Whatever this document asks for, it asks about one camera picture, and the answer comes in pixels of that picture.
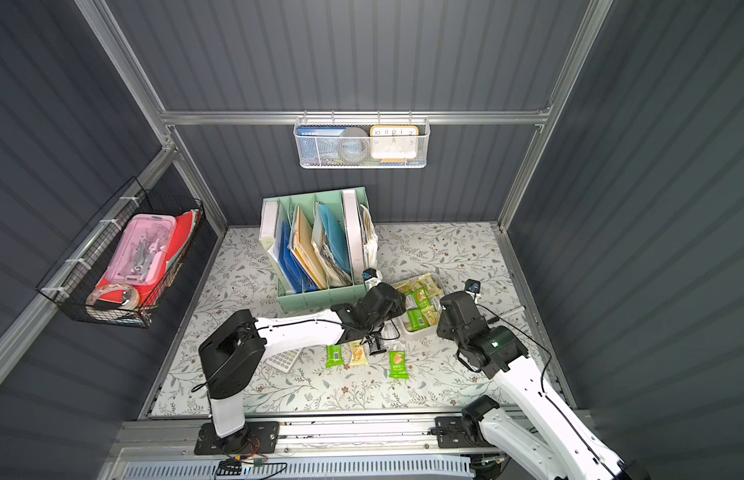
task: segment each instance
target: floral tablecloth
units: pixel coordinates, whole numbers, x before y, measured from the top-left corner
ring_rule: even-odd
[[[386,281],[435,272],[446,289],[454,292],[462,290],[470,278],[481,281],[482,303],[495,312],[520,304],[490,224],[387,224],[376,228],[377,267]],[[258,233],[257,228],[228,230],[149,416],[209,413],[206,390],[191,393],[194,385],[204,381],[197,348],[231,313],[248,308],[254,316],[287,315],[276,301],[274,274]],[[531,335],[523,313],[509,320]],[[536,346],[521,340],[541,366]],[[457,362],[454,342],[434,334],[399,344],[406,352],[408,380],[388,377],[386,354],[369,357],[365,366],[326,368],[326,349],[312,347],[302,351],[288,374],[261,364],[247,387],[243,407],[247,412],[285,412],[462,406],[485,393],[509,403],[486,378]],[[347,346],[343,358],[346,362],[350,359]]]

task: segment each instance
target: plastic container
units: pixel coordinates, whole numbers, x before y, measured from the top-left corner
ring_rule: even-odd
[[[156,283],[175,226],[176,220],[169,215],[133,216],[108,264],[105,279],[130,285]]]
[[[413,276],[412,278],[409,278],[407,280],[394,283],[393,288],[398,288],[399,286],[403,285],[404,283],[410,282],[412,280],[417,280],[423,275]],[[449,293],[446,288],[444,288],[444,283],[441,281],[438,275],[431,273],[431,277],[433,278],[433,281],[435,282],[436,286],[438,286],[443,292],[444,295]],[[424,329],[417,330],[415,332],[410,332],[406,329],[405,325],[409,324],[409,317],[406,313],[404,313],[401,316],[397,316],[395,319],[393,319],[394,322],[396,322],[396,326],[399,329],[399,332],[401,333],[401,339],[402,340],[417,340],[424,338],[428,335],[435,335],[436,325],[428,326]]]

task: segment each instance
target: gray enclosure wall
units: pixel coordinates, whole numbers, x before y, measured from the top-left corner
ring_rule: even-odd
[[[167,110],[302,111],[544,108],[587,3],[109,5]],[[359,185],[377,221],[496,220],[533,129],[433,127],[409,171],[305,170],[288,127],[179,131],[228,222],[259,224],[263,197]]]
[[[0,337],[98,208],[158,152],[73,2],[0,1]],[[155,187],[188,195],[174,168]],[[217,239],[208,224],[149,330],[58,313],[0,386],[0,479],[94,478],[138,415]]]
[[[607,443],[744,478],[744,2],[618,2],[510,235]]]

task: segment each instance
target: white wire basket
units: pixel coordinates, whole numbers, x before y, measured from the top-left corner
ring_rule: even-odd
[[[302,168],[423,168],[429,138],[428,118],[328,124],[326,118],[301,117],[294,123]]]

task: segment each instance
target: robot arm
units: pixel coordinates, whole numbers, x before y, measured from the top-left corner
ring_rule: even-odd
[[[504,326],[489,327],[475,304],[478,293],[479,283],[469,280],[465,291],[444,296],[437,333],[457,343],[457,358],[466,368],[483,372],[510,396],[547,445],[487,396],[463,408],[468,439],[500,447],[539,480],[649,478],[628,473],[620,457],[555,392],[518,337]]]
[[[255,318],[249,310],[233,313],[198,347],[217,436],[224,441],[244,428],[243,389],[261,360],[304,346],[375,335],[404,308],[403,295],[380,283],[354,305],[343,303],[318,313],[281,319]]]
[[[539,480],[644,480],[628,474],[619,456],[588,430],[543,378],[519,339],[504,326],[490,328],[475,304],[479,283],[441,300],[437,333],[454,340],[457,358],[473,372],[492,379],[538,428],[545,443],[513,421],[497,402],[482,396],[463,408],[463,429],[472,442],[485,440],[508,452]],[[263,358],[304,346],[334,345],[375,336],[405,312],[404,298],[379,283],[354,305],[282,319],[254,318],[249,310],[232,314],[199,346],[207,378],[215,433],[235,452],[247,434],[243,389]]]

